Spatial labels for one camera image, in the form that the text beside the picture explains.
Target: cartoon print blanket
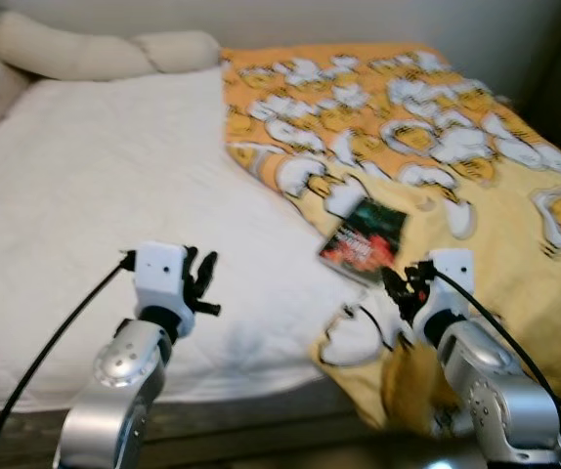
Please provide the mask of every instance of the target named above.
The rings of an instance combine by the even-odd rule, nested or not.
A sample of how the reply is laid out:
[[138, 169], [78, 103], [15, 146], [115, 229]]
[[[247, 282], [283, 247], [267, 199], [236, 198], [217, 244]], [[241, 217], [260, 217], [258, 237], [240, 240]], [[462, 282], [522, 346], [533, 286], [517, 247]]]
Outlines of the cartoon print blanket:
[[[561, 396], [559, 149], [424, 46], [225, 50], [223, 67], [240, 166], [324, 236], [366, 196], [409, 214], [398, 270], [430, 249], [472, 249], [478, 299]], [[434, 434], [455, 399], [380, 296], [341, 308], [311, 355], [372, 425]]]

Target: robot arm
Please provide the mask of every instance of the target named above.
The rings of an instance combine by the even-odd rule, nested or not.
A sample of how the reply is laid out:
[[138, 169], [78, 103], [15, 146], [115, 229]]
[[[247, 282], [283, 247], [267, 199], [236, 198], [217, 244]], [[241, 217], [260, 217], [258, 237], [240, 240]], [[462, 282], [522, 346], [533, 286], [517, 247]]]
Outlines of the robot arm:
[[54, 469], [133, 469], [152, 402], [165, 381], [177, 338], [194, 327], [194, 312], [217, 316], [199, 301], [217, 260], [210, 253], [190, 275], [194, 247], [147, 242], [136, 252], [136, 320], [124, 320], [94, 361], [87, 386], [65, 418]]
[[471, 252], [431, 251], [406, 268], [407, 281], [383, 273], [385, 288], [415, 336], [437, 348], [446, 379], [469, 409], [489, 467], [561, 467], [558, 411], [549, 394], [480, 324], [467, 302], [432, 268], [473, 290]]

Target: book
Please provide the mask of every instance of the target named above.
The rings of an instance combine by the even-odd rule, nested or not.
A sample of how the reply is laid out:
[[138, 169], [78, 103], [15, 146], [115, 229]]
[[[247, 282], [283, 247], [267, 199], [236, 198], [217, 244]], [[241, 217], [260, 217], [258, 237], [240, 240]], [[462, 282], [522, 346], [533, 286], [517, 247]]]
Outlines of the book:
[[364, 198], [320, 250], [320, 259], [366, 285], [381, 282], [381, 269], [393, 267], [407, 214]]

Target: white sheet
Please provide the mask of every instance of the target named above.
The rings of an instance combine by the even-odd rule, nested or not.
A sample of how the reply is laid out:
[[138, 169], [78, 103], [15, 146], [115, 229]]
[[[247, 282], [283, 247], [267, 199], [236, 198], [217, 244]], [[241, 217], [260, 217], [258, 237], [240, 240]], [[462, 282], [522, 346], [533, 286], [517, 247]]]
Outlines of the white sheet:
[[[320, 376], [306, 348], [357, 287], [321, 265], [321, 238], [222, 150], [218, 69], [112, 83], [44, 81], [0, 123], [0, 406], [53, 330], [145, 239], [220, 253], [178, 342], [163, 401], [278, 392]], [[115, 327], [124, 273], [65, 335], [17, 407], [66, 407]]]

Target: white pillow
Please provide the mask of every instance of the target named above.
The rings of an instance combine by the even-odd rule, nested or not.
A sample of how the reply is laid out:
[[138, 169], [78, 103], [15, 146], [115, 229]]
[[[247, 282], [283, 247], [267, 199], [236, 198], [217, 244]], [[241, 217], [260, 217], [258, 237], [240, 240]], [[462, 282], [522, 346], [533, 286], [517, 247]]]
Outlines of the white pillow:
[[0, 60], [60, 80], [112, 80], [214, 66], [219, 46], [204, 32], [139, 36], [75, 34], [16, 12], [0, 15]]

